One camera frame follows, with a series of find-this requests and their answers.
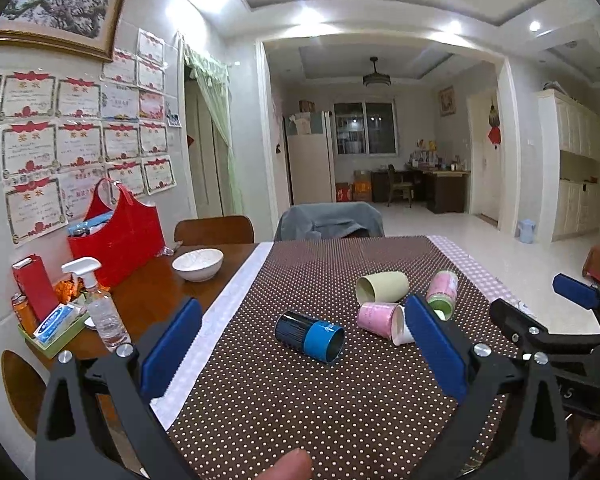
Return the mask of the operator right hand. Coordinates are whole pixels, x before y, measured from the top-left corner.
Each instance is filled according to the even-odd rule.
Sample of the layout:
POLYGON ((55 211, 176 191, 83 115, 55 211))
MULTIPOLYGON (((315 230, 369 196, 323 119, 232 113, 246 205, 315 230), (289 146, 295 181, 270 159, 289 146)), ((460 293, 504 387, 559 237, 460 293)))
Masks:
POLYGON ((600 479, 600 420, 586 420, 572 456, 571 479, 600 479))

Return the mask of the operator thumb tip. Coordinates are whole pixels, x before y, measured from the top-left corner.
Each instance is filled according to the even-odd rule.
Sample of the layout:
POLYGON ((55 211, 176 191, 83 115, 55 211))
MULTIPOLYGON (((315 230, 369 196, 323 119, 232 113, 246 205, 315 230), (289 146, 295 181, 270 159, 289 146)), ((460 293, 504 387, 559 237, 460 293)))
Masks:
POLYGON ((282 456, 273 466, 257 475, 256 480, 310 480, 312 458, 302 448, 282 456))

